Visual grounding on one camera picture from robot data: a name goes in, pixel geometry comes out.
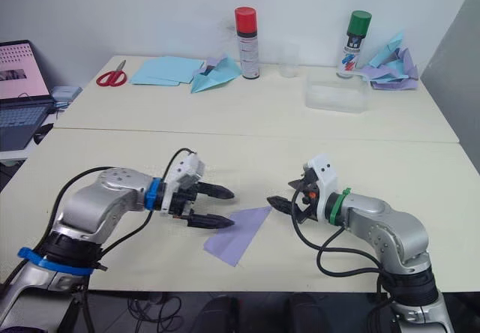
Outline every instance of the table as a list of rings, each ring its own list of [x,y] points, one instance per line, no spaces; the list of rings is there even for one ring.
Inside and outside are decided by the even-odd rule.
[[[358,194],[379,197],[397,210],[417,216],[430,236],[430,254],[438,287],[479,291],[480,177],[458,144],[367,140],[221,136],[54,128],[0,195],[1,279],[18,262],[22,246],[40,238],[63,184],[77,173],[100,165],[124,166],[161,176],[171,154],[188,146],[206,164],[203,181],[235,192],[232,202],[201,196],[196,211],[228,215],[237,209],[267,206],[266,197],[291,197],[287,182],[302,173],[314,155],[329,154],[339,177]],[[95,180],[89,176],[67,192]],[[128,212],[107,244],[146,218]],[[313,242],[323,242],[335,228],[308,221],[301,225]],[[215,232],[187,228],[185,222],[157,214],[131,240],[107,255],[107,272],[96,271],[94,290],[150,291],[339,291],[372,292],[374,274],[332,278],[316,267],[315,252],[295,235],[290,217],[272,211],[237,267],[203,250]],[[337,246],[372,251],[344,233]],[[332,270],[368,265],[362,258],[325,255]]]
[[[99,74],[120,61],[131,77],[148,57],[115,56]],[[415,91],[372,91],[362,114],[307,108],[303,85],[308,70],[335,77],[330,67],[303,67],[283,78],[274,65],[259,79],[241,77],[222,88],[191,94],[190,85],[99,87],[95,78],[58,120],[59,128],[307,137],[334,140],[399,140],[457,143],[453,130],[422,82]]]
[[[49,114],[42,125],[48,125],[49,123],[55,123],[57,120],[57,113]],[[34,142],[33,137],[28,142],[28,145],[19,151],[0,151],[0,163],[9,165],[9,162],[15,163],[16,161],[24,161],[32,152],[37,148],[37,143]]]

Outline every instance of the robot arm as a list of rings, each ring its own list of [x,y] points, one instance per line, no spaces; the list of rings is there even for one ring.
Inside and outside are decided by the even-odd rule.
[[[349,188],[338,193],[337,174],[325,155],[309,160],[304,178],[289,184],[302,190],[302,201],[308,204],[304,211],[295,205],[299,223],[310,218],[343,226],[375,250],[388,273],[382,285],[394,299],[391,309],[400,332],[453,332],[442,293],[435,285],[428,235],[420,220],[395,211],[380,199],[350,193]],[[268,201],[290,214],[290,201],[278,196]]]
[[[96,182],[78,190],[58,215],[50,234],[37,251],[22,248],[28,260],[0,302],[0,328],[11,326],[8,314],[27,288],[72,293],[94,269],[103,269],[102,244],[128,211],[160,211],[187,221],[189,227],[224,228],[234,222],[214,214],[195,214],[197,194],[231,199],[234,194],[213,184],[199,182],[205,170],[197,154],[189,154],[165,181],[127,168],[103,171]]]

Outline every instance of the laptop screen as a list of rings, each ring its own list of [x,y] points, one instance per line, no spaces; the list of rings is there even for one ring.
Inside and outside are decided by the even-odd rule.
[[[0,100],[49,96],[30,43],[0,43]]]

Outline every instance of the spray can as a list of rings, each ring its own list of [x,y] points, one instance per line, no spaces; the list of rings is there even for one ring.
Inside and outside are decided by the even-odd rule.
[[[354,10],[346,30],[347,40],[338,62],[337,75],[342,78],[351,78],[352,75],[344,72],[354,71],[362,48],[362,41],[367,35],[372,15],[364,10]]]
[[[258,63],[257,12],[250,7],[235,9],[241,74],[254,80],[260,77]]]

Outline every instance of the red cap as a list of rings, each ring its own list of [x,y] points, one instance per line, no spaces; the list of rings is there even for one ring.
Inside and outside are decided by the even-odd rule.
[[[237,31],[241,33],[254,33],[257,31],[257,12],[250,7],[235,9]]]

